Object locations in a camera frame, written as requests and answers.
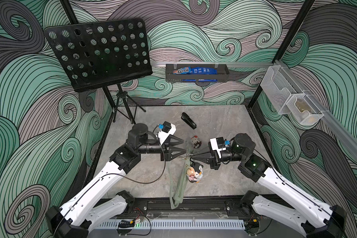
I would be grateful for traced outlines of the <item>penguin plush keychain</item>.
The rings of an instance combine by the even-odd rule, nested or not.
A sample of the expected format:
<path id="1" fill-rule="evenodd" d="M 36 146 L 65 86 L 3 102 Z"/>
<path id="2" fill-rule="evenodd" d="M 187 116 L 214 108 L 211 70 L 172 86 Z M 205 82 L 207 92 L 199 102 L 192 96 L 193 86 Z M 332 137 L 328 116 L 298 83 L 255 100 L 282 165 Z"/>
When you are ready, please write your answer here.
<path id="1" fill-rule="evenodd" d="M 199 182 L 203 177 L 203 165 L 198 162 L 192 162 L 186 171 L 186 176 L 191 183 Z"/>

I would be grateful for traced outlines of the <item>green fabric bag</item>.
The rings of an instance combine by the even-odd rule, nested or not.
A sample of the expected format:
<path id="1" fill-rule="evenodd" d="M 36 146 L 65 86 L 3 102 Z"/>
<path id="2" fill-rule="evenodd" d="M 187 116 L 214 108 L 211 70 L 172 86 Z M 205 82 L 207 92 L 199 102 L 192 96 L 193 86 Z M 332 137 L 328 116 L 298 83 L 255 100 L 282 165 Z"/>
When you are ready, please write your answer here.
<path id="1" fill-rule="evenodd" d="M 184 160 L 184 163 L 176 187 L 174 187 L 174 181 L 170 170 L 170 165 L 167 166 L 170 178 L 169 200 L 172 210 L 178 208 L 178 206 L 183 203 L 184 192 L 188 182 L 186 171 L 190 168 L 192 156 L 192 153 L 188 153 L 185 156 L 181 156 L 181 158 Z"/>

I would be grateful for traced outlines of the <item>red white plush keychain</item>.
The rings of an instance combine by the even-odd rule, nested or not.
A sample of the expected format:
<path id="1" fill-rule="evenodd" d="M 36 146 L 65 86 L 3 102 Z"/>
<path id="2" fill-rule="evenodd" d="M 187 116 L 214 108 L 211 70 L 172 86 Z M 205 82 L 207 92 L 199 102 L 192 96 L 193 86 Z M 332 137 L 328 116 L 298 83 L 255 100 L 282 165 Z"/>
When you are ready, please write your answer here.
<path id="1" fill-rule="evenodd" d="M 190 141 L 195 149 L 202 145 L 202 142 L 197 135 L 193 136 Z"/>

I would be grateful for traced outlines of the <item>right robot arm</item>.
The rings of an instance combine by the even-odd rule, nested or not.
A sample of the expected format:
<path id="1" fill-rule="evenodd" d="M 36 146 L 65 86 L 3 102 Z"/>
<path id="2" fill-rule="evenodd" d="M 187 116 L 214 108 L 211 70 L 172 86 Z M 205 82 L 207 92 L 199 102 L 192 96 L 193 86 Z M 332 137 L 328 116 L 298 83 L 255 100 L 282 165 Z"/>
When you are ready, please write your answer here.
<path id="1" fill-rule="evenodd" d="M 287 205 L 248 191 L 239 207 L 246 215 L 269 217 L 299 232 L 305 238 L 341 238 L 345 235 L 347 212 L 339 205 L 329 205 L 306 193 L 286 179 L 259 154 L 249 135 L 238 133 L 227 141 L 213 138 L 208 146 L 190 158 L 217 170 L 220 165 L 238 162 L 238 170 L 248 179 L 269 189 Z"/>

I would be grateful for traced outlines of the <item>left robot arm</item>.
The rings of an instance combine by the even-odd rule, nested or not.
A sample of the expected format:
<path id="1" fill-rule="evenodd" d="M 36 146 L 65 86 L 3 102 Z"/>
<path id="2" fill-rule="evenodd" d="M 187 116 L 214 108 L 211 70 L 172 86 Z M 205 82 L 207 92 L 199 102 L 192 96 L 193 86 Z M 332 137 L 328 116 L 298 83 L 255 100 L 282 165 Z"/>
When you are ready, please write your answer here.
<path id="1" fill-rule="evenodd" d="M 176 126 L 164 122 L 152 132 L 145 124 L 134 124 L 125 143 L 115 150 L 100 172 L 62 206 L 46 212 L 49 231 L 54 238 L 86 238 L 108 219 L 131 212 L 135 198 L 126 190 L 100 205 L 100 199 L 141 161 L 142 154 L 159 154 L 163 162 L 186 153 L 179 148 L 183 140 L 176 137 Z"/>

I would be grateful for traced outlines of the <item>black stapler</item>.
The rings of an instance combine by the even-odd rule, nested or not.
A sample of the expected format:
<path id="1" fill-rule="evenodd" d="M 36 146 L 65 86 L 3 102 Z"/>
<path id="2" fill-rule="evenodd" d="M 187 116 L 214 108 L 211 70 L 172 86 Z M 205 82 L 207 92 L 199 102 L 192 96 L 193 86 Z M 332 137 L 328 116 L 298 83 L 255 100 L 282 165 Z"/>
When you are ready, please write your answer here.
<path id="1" fill-rule="evenodd" d="M 181 119 L 182 119 L 188 126 L 190 126 L 193 130 L 197 128 L 196 123 L 190 118 L 190 116 L 189 116 L 187 113 L 183 112 L 183 113 L 181 114 Z"/>

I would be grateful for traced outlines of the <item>blue candy packet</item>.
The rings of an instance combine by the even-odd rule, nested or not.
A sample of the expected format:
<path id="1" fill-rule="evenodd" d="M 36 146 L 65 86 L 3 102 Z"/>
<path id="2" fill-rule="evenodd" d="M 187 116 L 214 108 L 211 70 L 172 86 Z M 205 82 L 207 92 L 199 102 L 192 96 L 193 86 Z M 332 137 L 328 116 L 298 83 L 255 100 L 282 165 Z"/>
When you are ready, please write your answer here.
<path id="1" fill-rule="evenodd" d="M 216 75 L 217 69 L 210 67 L 182 67 L 173 70 L 172 74 L 195 74 L 195 75 Z"/>

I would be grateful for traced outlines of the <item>large clear plastic bin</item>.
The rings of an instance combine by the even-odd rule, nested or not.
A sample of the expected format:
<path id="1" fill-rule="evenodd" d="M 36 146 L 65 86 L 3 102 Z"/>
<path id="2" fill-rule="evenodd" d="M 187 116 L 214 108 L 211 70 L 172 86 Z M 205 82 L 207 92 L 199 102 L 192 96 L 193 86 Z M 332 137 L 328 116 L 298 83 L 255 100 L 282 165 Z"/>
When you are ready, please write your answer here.
<path id="1" fill-rule="evenodd" d="M 270 66 L 260 86 L 278 114 L 291 113 L 287 103 L 294 94 L 300 92 L 300 88 L 288 67 L 280 64 Z"/>

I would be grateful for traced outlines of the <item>small clear plastic bin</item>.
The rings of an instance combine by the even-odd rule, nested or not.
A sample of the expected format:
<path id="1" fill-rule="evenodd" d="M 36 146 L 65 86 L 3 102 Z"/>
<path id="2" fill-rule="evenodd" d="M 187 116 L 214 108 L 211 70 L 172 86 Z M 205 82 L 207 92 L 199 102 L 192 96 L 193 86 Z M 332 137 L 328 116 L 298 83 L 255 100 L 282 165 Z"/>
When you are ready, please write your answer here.
<path id="1" fill-rule="evenodd" d="M 292 94 L 286 106 L 302 126 L 313 126 L 324 117 L 324 114 L 306 94 Z"/>

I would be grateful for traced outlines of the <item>black perforated music stand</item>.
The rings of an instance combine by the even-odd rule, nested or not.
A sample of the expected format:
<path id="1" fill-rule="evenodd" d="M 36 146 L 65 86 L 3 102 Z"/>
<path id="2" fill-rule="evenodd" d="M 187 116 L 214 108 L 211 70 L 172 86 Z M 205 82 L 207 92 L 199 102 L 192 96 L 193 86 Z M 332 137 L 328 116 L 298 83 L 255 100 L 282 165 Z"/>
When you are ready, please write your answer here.
<path id="1" fill-rule="evenodd" d="M 118 99 L 130 97 L 121 83 L 152 74 L 146 24 L 141 18 L 48 27 L 44 35 L 76 92 L 103 88 L 118 111 L 108 87 L 117 85 Z"/>

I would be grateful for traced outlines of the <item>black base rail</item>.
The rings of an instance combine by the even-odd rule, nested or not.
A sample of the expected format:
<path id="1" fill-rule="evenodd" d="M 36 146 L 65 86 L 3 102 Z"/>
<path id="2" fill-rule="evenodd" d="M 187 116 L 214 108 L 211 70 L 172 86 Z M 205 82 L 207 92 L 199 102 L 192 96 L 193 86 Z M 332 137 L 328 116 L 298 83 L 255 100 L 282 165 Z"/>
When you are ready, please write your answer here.
<path id="1" fill-rule="evenodd" d="M 149 218 L 163 215 L 194 214 L 250 218 L 255 215 L 250 205 L 241 203 L 242 196 L 199 196 L 186 197 L 177 208 L 172 209 L 168 197 L 136 198 L 133 206 L 119 215 L 120 218 L 133 218 L 144 214 Z"/>

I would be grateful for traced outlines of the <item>black wall-mounted tray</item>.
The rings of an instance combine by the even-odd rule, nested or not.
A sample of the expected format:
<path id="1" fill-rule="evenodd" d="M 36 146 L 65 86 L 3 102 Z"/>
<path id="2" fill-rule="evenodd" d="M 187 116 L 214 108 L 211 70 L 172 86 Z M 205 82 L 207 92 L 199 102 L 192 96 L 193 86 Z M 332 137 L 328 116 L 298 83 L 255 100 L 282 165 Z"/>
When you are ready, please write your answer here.
<path id="1" fill-rule="evenodd" d="M 195 74 L 172 74 L 173 70 L 182 67 L 210 67 L 217 69 L 216 75 L 195 75 Z M 183 79 L 217 79 L 217 82 L 227 82 L 230 72 L 225 64 L 217 63 L 172 63 L 166 64 L 166 81 L 167 82 L 182 82 Z"/>

